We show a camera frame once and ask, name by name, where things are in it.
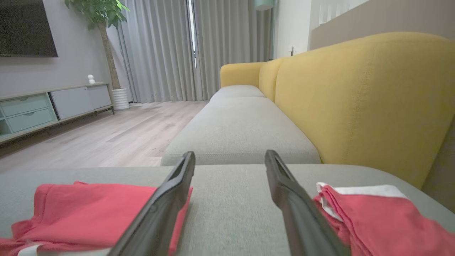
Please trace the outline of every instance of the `cabinet door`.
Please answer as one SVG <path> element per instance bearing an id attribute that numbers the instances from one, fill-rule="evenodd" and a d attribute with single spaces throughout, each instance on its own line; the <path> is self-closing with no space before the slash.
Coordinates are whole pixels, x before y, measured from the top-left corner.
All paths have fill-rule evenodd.
<path id="1" fill-rule="evenodd" d="M 87 87 L 87 91 L 93 109 L 112 105 L 106 84 Z"/>
<path id="2" fill-rule="evenodd" d="M 88 95 L 87 87 L 51 92 L 51 97 L 60 120 L 94 109 Z"/>

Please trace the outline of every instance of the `gray sofa cushion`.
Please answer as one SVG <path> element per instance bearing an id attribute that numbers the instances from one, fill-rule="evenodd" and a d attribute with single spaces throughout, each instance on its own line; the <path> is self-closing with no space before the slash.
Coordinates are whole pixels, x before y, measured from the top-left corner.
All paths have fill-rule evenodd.
<path id="1" fill-rule="evenodd" d="M 389 173 L 350 165 L 289 164 L 288 167 L 312 197 L 317 195 L 316 182 L 319 181 L 335 187 L 394 185 L 423 216 L 455 232 L 453 213 Z M 126 167 L 0 174 L 0 237 L 10 237 L 11 224 L 33 215 L 33 195 L 40 184 L 72 184 L 80 180 L 159 186 L 170 171 L 171 167 Z M 196 166 L 192 186 L 177 255 L 289 255 L 283 215 L 272 202 L 264 165 Z M 88 254 L 73 252 L 66 255 Z"/>
<path id="2" fill-rule="evenodd" d="M 265 97 L 265 95 L 253 85 L 231 85 L 219 89 L 210 101 L 233 97 Z"/>
<path id="3" fill-rule="evenodd" d="M 286 163 L 320 163 L 310 140 L 269 99 L 224 98 L 209 102 L 186 125 L 161 165 L 174 165 L 186 151 L 194 151 L 196 164 L 262 164 L 267 149 Z"/>

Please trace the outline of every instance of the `folded shirt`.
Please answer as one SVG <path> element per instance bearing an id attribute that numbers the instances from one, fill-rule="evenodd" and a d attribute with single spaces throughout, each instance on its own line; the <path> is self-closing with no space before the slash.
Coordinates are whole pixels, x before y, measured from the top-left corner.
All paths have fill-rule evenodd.
<path id="1" fill-rule="evenodd" d="M 112 247 L 156 188 L 123 184 L 43 184 L 35 192 L 30 220 L 11 226 L 12 239 L 0 238 L 0 255 L 38 251 L 93 251 Z M 169 246 L 172 255 L 191 197 L 179 211 Z"/>
<path id="2" fill-rule="evenodd" d="M 455 255 L 455 234 L 423 217 L 395 186 L 316 186 L 316 205 L 353 256 Z"/>

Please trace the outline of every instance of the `white planter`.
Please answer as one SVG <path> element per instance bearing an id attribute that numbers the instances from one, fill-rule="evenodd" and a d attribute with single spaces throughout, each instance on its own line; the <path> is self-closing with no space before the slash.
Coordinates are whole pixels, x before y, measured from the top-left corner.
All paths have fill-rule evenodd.
<path id="1" fill-rule="evenodd" d="M 114 97 L 114 110 L 125 110 L 130 108 L 126 88 L 112 90 L 112 96 Z"/>

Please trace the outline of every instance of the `television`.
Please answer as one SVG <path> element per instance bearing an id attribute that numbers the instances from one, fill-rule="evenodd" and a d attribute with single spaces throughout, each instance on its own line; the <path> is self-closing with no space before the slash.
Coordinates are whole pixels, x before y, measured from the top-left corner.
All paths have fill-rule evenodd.
<path id="1" fill-rule="evenodd" d="M 42 0 L 0 0 L 0 56 L 58 57 Z"/>

